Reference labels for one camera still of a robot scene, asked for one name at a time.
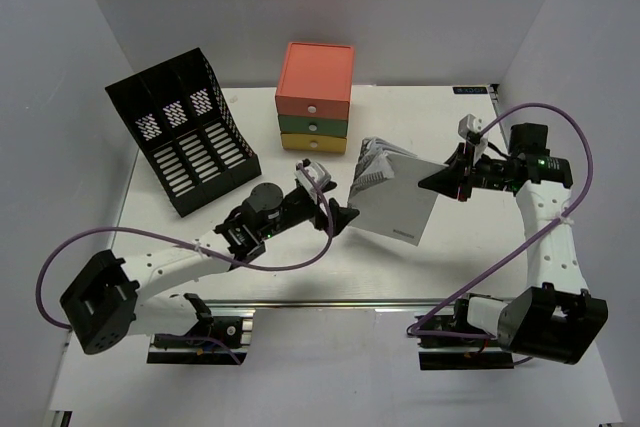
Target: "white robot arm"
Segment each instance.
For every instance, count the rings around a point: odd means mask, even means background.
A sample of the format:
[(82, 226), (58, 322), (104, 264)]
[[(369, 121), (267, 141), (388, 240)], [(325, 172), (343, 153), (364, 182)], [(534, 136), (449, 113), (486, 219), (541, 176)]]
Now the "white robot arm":
[(505, 159), (482, 154), (487, 142), (477, 136), (480, 130), (476, 119), (465, 117), (459, 126), (465, 143), (447, 160), (446, 169), (423, 179), (420, 187), (459, 201), (466, 201), (473, 188), (511, 192), (527, 239), (550, 222), (561, 222), (528, 247), (523, 294), (510, 302), (479, 295), (459, 299), (450, 328), (486, 332), (507, 352), (575, 364), (606, 322), (608, 311), (604, 300), (589, 293), (571, 221), (562, 217), (573, 183), (569, 163), (550, 156), (544, 125), (515, 125)]
[(266, 240), (306, 220), (338, 235), (359, 212), (331, 199), (331, 215), (325, 215), (307, 176), (323, 193), (336, 187), (322, 165), (305, 160), (294, 190), (283, 196), (274, 184), (258, 185), (223, 223), (196, 239), (193, 250), (176, 246), (126, 259), (111, 250), (94, 255), (60, 299), (84, 352), (103, 352), (126, 335), (206, 336), (215, 319), (204, 302), (172, 289), (247, 265), (265, 252)]

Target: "white paper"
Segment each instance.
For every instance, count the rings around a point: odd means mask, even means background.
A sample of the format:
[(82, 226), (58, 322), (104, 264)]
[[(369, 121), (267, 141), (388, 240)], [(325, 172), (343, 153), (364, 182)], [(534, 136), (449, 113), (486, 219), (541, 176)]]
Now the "white paper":
[(349, 193), (349, 206), (360, 215), (349, 225), (418, 245), (438, 198), (418, 182), (445, 167), (382, 139), (365, 139)]

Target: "stacked drawers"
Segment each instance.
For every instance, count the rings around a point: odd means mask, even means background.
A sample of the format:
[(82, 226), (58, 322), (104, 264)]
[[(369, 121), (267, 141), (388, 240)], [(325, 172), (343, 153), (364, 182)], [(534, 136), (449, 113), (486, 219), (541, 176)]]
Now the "stacked drawers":
[(285, 149), (345, 152), (354, 56), (351, 46), (289, 44), (276, 91)]

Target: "white table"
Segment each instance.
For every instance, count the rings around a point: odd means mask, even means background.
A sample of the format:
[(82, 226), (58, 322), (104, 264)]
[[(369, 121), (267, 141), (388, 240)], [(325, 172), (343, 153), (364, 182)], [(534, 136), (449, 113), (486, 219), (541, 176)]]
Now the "white table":
[[(364, 137), (379, 136), (420, 157), (444, 161), (461, 140), (458, 121), (468, 113), (495, 117), (488, 95), (454, 95), (451, 87), (354, 87), (345, 155), (285, 151), (280, 143), (275, 89), (227, 89), (225, 97), (240, 132), (260, 158), (263, 175), (182, 219), (174, 211), (142, 154), (135, 166), (120, 225), (197, 238), (222, 222), (261, 182), (294, 187), (294, 167), (308, 156), (331, 172), (332, 195), (345, 204)], [(490, 139), (504, 148), (498, 128)], [(204, 299), (433, 299), (446, 297), (524, 239), (522, 219), (511, 195), (474, 191), (459, 203), (440, 197), (419, 247), (348, 228), (317, 264), (270, 274), (238, 269), (184, 286)], [(286, 265), (311, 258), (325, 242), (310, 223), (267, 242), (261, 265)], [(139, 254), (164, 248), (155, 241), (118, 234), (114, 253)], [(475, 291), (515, 297), (525, 287), (524, 256)]]
[[(219, 223), (251, 187), (293, 186), (305, 153), (280, 146), (274, 89), (228, 89), (240, 131), (258, 152), (264, 175), (185, 219), (173, 211), (143, 157), (138, 158), (121, 225), (185, 239)], [(494, 115), (488, 96), (454, 96), (450, 87), (355, 87), (345, 156), (315, 154), (347, 197), (360, 141), (378, 135), (433, 160), (451, 154), (458, 120)], [(504, 146), (496, 130), (491, 140)], [(466, 204), (438, 200), (418, 248), (347, 229), (317, 265), (270, 274), (239, 269), (185, 291), (206, 299), (313, 300), (442, 298), (523, 240), (508, 194), (474, 192)], [(304, 260), (324, 236), (310, 225), (268, 242), (262, 264)], [(156, 244), (118, 235), (118, 255)], [(525, 285), (520, 258), (476, 292), (516, 296)], [(258, 310), (242, 367), (148, 365), (149, 341), (125, 338), (84, 355), (72, 339), (51, 408), (72, 410), (71, 427), (386, 425), (598, 425), (620, 420), (595, 346), (577, 366), (534, 361), (515, 371), (420, 372), (411, 312), (341, 309)]]

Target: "desk file organizer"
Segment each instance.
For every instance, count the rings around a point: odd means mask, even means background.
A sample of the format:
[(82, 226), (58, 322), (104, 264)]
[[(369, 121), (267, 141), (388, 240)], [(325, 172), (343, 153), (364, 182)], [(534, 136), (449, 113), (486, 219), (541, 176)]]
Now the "desk file organizer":
[(261, 174), (200, 49), (106, 91), (181, 217)]

